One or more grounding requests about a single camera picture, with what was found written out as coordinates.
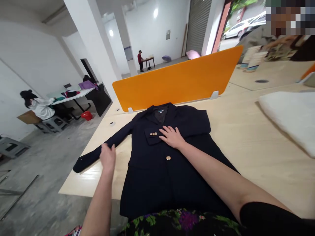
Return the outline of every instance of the white cushion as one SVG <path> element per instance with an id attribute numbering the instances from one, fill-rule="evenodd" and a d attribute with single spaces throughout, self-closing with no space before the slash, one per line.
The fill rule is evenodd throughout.
<path id="1" fill-rule="evenodd" d="M 266 115 L 315 157 L 315 92 L 275 92 L 259 103 Z"/>

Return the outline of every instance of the wall light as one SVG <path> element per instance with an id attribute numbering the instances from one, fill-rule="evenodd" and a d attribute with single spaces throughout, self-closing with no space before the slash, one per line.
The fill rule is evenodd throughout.
<path id="1" fill-rule="evenodd" d="M 156 18 L 158 16 L 158 9 L 156 8 L 153 12 L 153 17 Z"/>

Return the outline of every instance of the box on wall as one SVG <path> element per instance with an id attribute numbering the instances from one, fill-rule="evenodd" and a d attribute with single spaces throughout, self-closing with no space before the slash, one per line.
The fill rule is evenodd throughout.
<path id="1" fill-rule="evenodd" d="M 33 111 L 25 112 L 24 114 L 18 116 L 17 118 L 27 125 L 42 122 L 42 119 L 38 118 Z"/>

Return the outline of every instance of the gray plastic stool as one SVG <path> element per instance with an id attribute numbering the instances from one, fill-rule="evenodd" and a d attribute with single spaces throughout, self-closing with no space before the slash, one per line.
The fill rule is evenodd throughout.
<path id="1" fill-rule="evenodd" d="M 30 146 L 11 138 L 0 138 L 0 153 L 14 159 L 29 149 Z"/>
<path id="2" fill-rule="evenodd" d="M 48 128 L 43 122 L 34 124 L 43 133 L 52 133 L 52 130 Z"/>
<path id="3" fill-rule="evenodd" d="M 62 132 L 67 126 L 68 123 L 61 119 L 59 116 L 53 116 L 43 122 L 52 132 Z"/>

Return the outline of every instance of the hand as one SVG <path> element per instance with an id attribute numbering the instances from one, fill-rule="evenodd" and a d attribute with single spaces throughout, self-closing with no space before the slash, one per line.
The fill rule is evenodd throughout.
<path id="1" fill-rule="evenodd" d="M 102 152 L 99 156 L 103 172 L 114 173 L 115 162 L 116 162 L 116 149 L 115 144 L 110 149 L 106 143 L 102 144 Z"/>
<path id="2" fill-rule="evenodd" d="M 276 47 L 279 44 L 286 44 L 286 45 L 290 46 L 293 43 L 293 41 L 296 39 L 296 37 L 297 37 L 297 35 L 289 35 L 289 36 L 286 36 L 284 38 L 277 39 L 276 41 L 265 45 L 263 47 L 263 49 L 269 50 L 270 48 Z"/>
<path id="3" fill-rule="evenodd" d="M 185 145 L 186 141 L 180 135 L 178 128 L 176 127 L 175 130 L 168 126 L 163 126 L 163 129 L 159 129 L 165 137 L 159 136 L 164 142 L 166 142 L 172 148 L 179 149 L 181 146 Z"/>

